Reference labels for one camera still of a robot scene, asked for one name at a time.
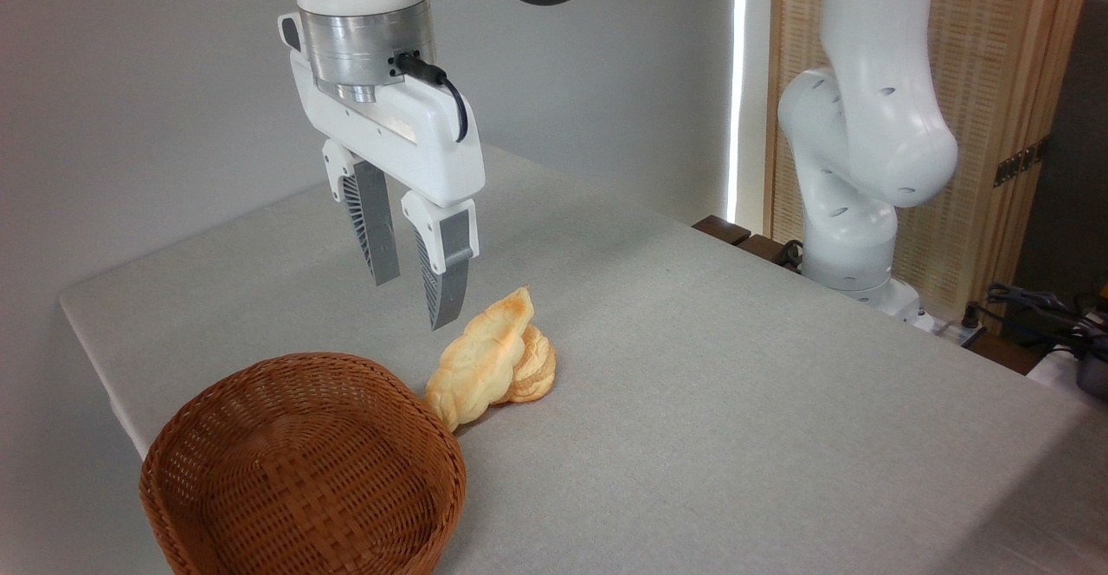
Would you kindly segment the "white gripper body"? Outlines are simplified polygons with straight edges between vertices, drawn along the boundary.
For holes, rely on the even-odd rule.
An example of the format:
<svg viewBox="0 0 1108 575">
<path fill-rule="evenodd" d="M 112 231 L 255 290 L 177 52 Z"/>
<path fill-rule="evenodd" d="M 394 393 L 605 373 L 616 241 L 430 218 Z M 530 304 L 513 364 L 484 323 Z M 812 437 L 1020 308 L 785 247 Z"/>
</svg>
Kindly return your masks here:
<svg viewBox="0 0 1108 575">
<path fill-rule="evenodd" d="M 466 137 L 459 137 L 458 107 L 466 107 L 466 99 L 408 75 L 377 88 L 371 104 L 347 104 L 317 86 L 298 16 L 281 16 L 280 32 L 306 116 L 327 138 L 437 205 L 462 203 L 484 187 L 473 117 L 466 119 Z"/>
</svg>

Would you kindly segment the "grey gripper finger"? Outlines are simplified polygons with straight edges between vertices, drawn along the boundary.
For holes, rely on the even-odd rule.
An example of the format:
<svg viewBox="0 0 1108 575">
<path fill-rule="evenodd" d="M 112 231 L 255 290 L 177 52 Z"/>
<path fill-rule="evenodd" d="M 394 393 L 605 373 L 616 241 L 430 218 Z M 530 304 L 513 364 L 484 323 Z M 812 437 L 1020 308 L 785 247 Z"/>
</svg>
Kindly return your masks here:
<svg viewBox="0 0 1108 575">
<path fill-rule="evenodd" d="M 334 140 L 322 145 L 334 199 L 343 204 L 376 286 L 399 278 L 392 213 L 383 170 Z"/>
<path fill-rule="evenodd" d="M 443 208 L 409 191 L 401 208 L 416 229 L 428 322 L 438 330 L 459 318 L 466 299 L 468 263 L 479 255 L 475 204 Z"/>
</svg>

